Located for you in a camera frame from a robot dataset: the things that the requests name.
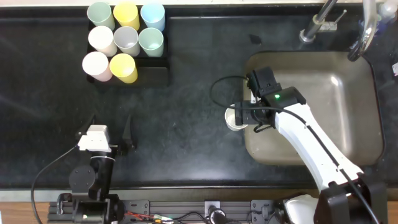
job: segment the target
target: sink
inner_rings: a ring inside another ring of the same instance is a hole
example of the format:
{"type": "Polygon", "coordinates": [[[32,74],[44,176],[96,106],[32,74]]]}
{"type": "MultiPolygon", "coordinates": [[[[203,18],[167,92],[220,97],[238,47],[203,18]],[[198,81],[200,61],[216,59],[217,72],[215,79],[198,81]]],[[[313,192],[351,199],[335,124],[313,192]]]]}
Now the sink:
{"type": "MultiPolygon", "coordinates": [[[[253,55],[245,74],[270,66],[282,88],[296,87],[324,132],[337,148],[357,165],[380,158],[384,142],[370,64],[347,59],[346,52],[263,52],[253,55]]],[[[244,85],[245,100],[251,99],[244,85]]],[[[299,155],[275,129],[261,133],[255,125],[244,130],[246,149],[258,162],[301,165],[299,155]]]]}

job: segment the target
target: cup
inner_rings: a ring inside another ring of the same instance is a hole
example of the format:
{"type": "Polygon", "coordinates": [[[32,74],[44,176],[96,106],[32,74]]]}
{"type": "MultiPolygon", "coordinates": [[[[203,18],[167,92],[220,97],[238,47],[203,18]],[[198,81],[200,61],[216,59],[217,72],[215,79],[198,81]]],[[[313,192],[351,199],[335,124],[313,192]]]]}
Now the cup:
{"type": "Polygon", "coordinates": [[[85,73],[101,82],[106,82],[112,78],[108,58],[101,52],[88,53],[86,57],[84,57],[81,66],[85,73]]]}
{"type": "Polygon", "coordinates": [[[231,108],[227,108],[225,111],[225,122],[227,127],[232,130],[232,131],[239,131],[241,129],[244,129],[245,127],[247,127],[247,124],[244,125],[236,125],[235,122],[235,110],[231,109],[231,108]]]}
{"type": "Polygon", "coordinates": [[[139,16],[137,6],[132,2],[121,2],[113,9],[113,14],[121,26],[139,29],[139,16]]]}
{"type": "Polygon", "coordinates": [[[137,68],[134,59],[128,54],[117,54],[109,63],[113,75],[124,83],[133,83],[137,80],[137,68]]]}
{"type": "Polygon", "coordinates": [[[88,42],[107,57],[112,57],[118,51],[116,44],[113,42],[113,33],[106,26],[94,27],[88,34],[88,42]]]}
{"type": "Polygon", "coordinates": [[[163,5],[159,3],[145,4],[141,8],[141,17],[147,27],[164,30],[165,11],[163,5]]]}
{"type": "Polygon", "coordinates": [[[95,2],[87,9],[87,17],[96,26],[106,26],[114,29],[114,19],[111,6],[105,2],[95,2]]]}
{"type": "Polygon", "coordinates": [[[140,52],[138,33],[132,27],[118,28],[113,35],[113,41],[123,53],[135,57],[140,52]]]}
{"type": "Polygon", "coordinates": [[[156,28],[146,28],[139,34],[139,45],[150,57],[161,57],[163,54],[163,34],[156,28]]]}

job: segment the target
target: faucet handle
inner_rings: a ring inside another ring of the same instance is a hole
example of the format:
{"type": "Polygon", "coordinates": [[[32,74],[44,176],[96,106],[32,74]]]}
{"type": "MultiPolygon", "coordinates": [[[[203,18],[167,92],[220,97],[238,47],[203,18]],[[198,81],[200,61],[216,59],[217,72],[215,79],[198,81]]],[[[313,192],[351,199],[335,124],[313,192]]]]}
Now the faucet handle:
{"type": "Polygon", "coordinates": [[[324,22],[319,29],[319,32],[334,32],[337,30],[337,23],[338,21],[343,17],[344,14],[346,14],[347,10],[344,9],[343,13],[336,19],[335,22],[324,22]]]}

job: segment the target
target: faucet base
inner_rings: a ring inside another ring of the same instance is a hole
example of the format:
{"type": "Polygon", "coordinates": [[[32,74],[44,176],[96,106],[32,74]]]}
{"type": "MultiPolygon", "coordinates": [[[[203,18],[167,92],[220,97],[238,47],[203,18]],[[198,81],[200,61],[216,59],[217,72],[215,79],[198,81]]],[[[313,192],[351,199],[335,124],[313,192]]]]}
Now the faucet base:
{"type": "Polygon", "coordinates": [[[315,35],[310,39],[304,36],[304,30],[300,31],[300,40],[305,44],[310,44],[315,40],[315,35]]]}

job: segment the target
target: black countertop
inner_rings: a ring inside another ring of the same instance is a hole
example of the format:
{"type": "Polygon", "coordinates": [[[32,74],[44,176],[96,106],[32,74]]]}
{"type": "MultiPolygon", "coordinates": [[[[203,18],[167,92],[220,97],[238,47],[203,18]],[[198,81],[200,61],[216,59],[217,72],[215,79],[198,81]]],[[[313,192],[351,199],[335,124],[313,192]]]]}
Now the black countertop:
{"type": "MultiPolygon", "coordinates": [[[[76,144],[76,130],[93,113],[112,134],[120,134],[132,115],[138,149],[117,157],[114,189],[314,188],[304,166],[257,163],[245,149],[243,131],[226,127],[224,109],[211,102],[208,90],[217,78],[244,75],[244,64],[256,52],[346,50],[358,35],[362,9],[344,8],[348,13],[338,32],[319,34],[310,45],[299,41],[299,31],[319,6],[168,8],[171,85],[108,90],[88,83],[81,68],[88,36],[85,9],[1,9],[0,188],[30,187],[41,168],[76,144]],[[255,36],[260,44],[250,38],[255,36]]],[[[342,10],[336,7],[329,19],[342,10]]],[[[398,89],[391,68],[398,62],[397,36],[395,23],[365,55],[374,69],[385,151],[376,165],[363,169],[389,187],[398,184],[398,89]]],[[[241,82],[220,85],[217,96],[224,102],[241,100],[241,82]]],[[[70,171],[88,161],[88,153],[76,150],[37,186],[68,188],[70,171]]]]}

